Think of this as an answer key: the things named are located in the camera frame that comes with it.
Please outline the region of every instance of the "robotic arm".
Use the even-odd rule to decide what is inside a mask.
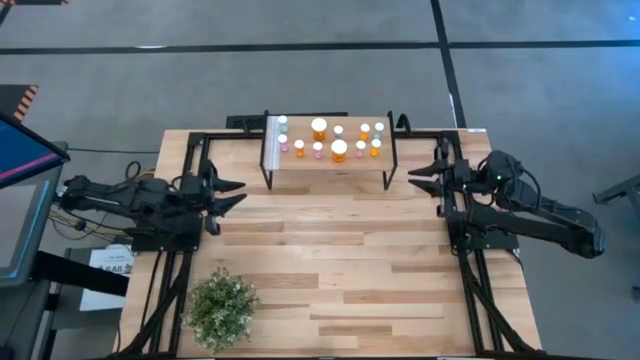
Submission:
[[[220,179],[211,161],[201,176],[187,174],[179,179],[178,190],[163,179],[104,185],[76,176],[64,182],[67,188],[56,200],[67,213],[98,210],[133,220],[135,227],[123,231],[133,238],[134,251],[191,251],[199,244],[203,212],[204,228],[211,235],[219,235],[216,218],[224,217],[246,197],[238,194],[219,199],[213,193],[240,189],[245,184]]]
[[[448,166],[445,160],[410,171],[410,175],[442,174],[443,182],[409,180],[432,196],[442,196],[444,187],[470,194],[490,194],[491,204],[507,211],[497,211],[491,204],[472,202],[466,212],[444,214],[452,222],[463,223],[466,234],[487,234],[499,230],[559,244],[567,251],[594,258],[604,252],[604,235],[596,219],[588,212],[560,204],[540,193],[540,186],[519,161],[502,151],[492,151],[479,169],[472,170],[467,160]],[[536,190],[520,180],[527,174]],[[521,218],[514,212],[528,212],[546,221]]]

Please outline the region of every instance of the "gray floor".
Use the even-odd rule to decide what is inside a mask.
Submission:
[[[450,41],[640,38],[632,0],[441,0]],[[0,48],[436,41],[428,1],[72,0],[14,7]],[[597,215],[607,253],[587,261],[522,239],[544,348],[637,359],[640,225],[626,201],[591,193],[640,172],[640,48],[454,50],[469,127],[533,171],[545,195]],[[452,127],[438,50],[0,56],[0,83],[40,86],[25,124],[74,147],[157,149],[169,128],[219,128],[226,115],[405,112],[414,126]],[[63,177],[123,177],[155,156],[73,154]],[[71,243],[47,231],[43,247]],[[60,337],[54,358],[104,355],[114,329]]]

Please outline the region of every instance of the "monitor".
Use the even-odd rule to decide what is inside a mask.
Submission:
[[[0,189],[69,161],[69,155],[0,113]]]

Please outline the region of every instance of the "green plant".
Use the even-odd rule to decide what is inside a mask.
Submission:
[[[251,315],[259,303],[252,284],[218,268],[189,292],[182,324],[194,330],[199,346],[219,352],[249,336]]]

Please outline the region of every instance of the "white bottle cap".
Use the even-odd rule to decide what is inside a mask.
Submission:
[[[315,118],[311,122],[311,128],[315,131],[325,131],[327,130],[327,120],[323,118]]]
[[[347,143],[344,140],[336,140],[331,144],[331,151],[336,154],[344,154],[347,152]]]

